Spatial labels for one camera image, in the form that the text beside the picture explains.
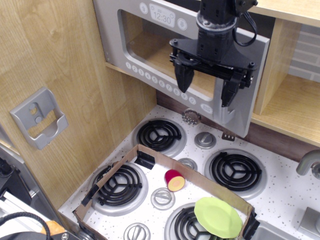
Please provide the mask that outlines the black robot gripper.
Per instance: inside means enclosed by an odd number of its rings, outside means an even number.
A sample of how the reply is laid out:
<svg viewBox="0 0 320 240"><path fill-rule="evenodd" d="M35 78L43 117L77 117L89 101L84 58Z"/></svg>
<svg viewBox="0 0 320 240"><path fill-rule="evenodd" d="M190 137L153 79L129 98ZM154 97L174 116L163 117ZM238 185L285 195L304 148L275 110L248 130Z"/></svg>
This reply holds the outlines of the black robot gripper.
<svg viewBox="0 0 320 240"><path fill-rule="evenodd" d="M252 73L257 69L255 62L240 53L235 45L247 47L257 37L257 27L253 26L254 37L248 42L239 42L237 28L226 31L201 28L198 39L171 39L170 61L174 65L178 88L185 93L190 87L194 71L199 71L223 79L221 106L229 107L239 89L250 87Z"/></svg>

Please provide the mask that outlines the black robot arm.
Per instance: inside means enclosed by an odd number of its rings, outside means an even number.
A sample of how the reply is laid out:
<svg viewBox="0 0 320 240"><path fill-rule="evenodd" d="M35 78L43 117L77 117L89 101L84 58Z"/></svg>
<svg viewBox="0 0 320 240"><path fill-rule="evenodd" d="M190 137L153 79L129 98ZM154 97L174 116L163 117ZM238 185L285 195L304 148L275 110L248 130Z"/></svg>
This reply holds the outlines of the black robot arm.
<svg viewBox="0 0 320 240"><path fill-rule="evenodd" d="M238 90L251 85L255 62L236 46L248 47L256 40L239 42L238 21L244 17L256 34L257 25L248 10L255 0L202 0L196 16L197 39L172 39L170 60L174 66L178 88L185 93L194 72L202 72L223 80L221 105L228 107Z"/></svg>

